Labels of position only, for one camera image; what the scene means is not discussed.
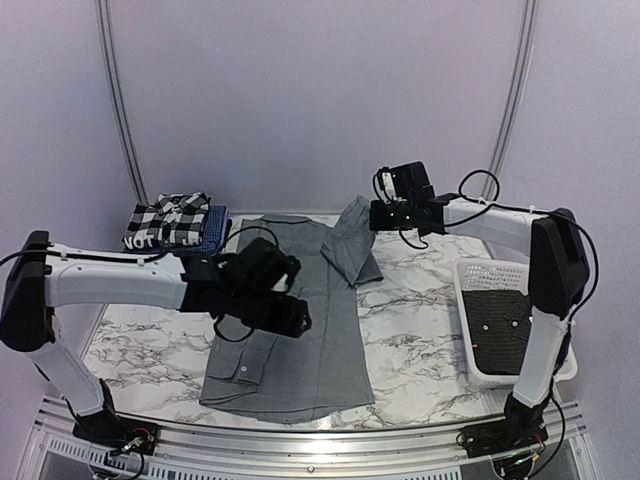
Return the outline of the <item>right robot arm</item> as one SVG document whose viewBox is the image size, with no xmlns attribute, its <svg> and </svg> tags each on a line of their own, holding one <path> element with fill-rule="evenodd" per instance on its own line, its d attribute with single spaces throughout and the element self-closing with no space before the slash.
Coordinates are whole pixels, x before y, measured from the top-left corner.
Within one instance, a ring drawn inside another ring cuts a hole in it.
<svg viewBox="0 0 640 480">
<path fill-rule="evenodd" d="M 518 251 L 529 259 L 532 326 L 524 362 L 506 400 L 505 418 L 491 423 L 495 438 L 515 448 L 529 437 L 551 399 L 554 376 L 570 345 L 571 323 L 589 299 L 598 272 L 589 266 L 581 231 L 568 209 L 542 211 L 448 193 L 418 201 L 374 200 L 375 232 L 467 236 Z"/>
</svg>

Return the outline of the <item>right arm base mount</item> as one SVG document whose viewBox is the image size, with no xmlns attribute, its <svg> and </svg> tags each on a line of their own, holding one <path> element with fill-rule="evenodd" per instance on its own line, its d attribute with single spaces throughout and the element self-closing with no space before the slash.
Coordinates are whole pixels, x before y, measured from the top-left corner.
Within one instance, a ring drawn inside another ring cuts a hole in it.
<svg viewBox="0 0 640 480">
<path fill-rule="evenodd" d="M 512 417 L 467 425 L 456 437 L 456 443 L 466 451 L 469 458 L 477 458 L 541 446 L 547 439 L 548 433 L 543 420 L 523 427 Z"/>
</svg>

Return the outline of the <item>grey long sleeve shirt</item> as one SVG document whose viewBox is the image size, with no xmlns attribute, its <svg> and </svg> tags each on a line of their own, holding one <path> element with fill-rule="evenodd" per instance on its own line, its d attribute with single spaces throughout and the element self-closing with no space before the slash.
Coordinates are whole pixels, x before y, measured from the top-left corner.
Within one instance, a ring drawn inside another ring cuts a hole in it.
<svg viewBox="0 0 640 480">
<path fill-rule="evenodd" d="M 293 424 L 373 403 L 357 305 L 358 287 L 383 278 L 369 211 L 358 196 L 334 226 L 274 214 L 242 222 L 239 249 L 276 239 L 300 270 L 256 323 L 215 323 L 201 406 Z"/>
</svg>

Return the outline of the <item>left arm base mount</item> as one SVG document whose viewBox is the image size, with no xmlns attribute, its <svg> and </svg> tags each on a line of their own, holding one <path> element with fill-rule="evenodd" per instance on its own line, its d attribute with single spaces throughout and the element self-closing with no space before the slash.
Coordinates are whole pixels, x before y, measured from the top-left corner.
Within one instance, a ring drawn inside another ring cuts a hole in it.
<svg viewBox="0 0 640 480">
<path fill-rule="evenodd" d="M 153 422 L 123 417 L 110 411 L 89 416 L 72 415 L 73 436 L 109 447 L 116 454 L 141 453 L 152 455 L 159 436 L 159 425 Z"/>
</svg>

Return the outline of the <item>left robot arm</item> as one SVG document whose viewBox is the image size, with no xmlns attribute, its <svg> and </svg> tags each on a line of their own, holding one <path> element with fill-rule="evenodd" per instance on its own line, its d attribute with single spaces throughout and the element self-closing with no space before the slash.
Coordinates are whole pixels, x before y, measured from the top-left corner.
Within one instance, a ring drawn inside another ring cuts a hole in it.
<svg viewBox="0 0 640 480">
<path fill-rule="evenodd" d="M 292 286 L 300 262 L 277 241 L 256 238 L 238 253 L 169 252 L 144 256 L 74 250 L 32 232 L 8 256 L 1 308 L 1 341 L 28 356 L 66 398 L 77 426 L 106 445 L 126 436 L 126 423 L 105 382 L 92 374 L 55 326 L 57 308 L 80 304 L 131 304 L 234 317 L 250 332 L 298 338 L 312 325 L 306 301 Z"/>
</svg>

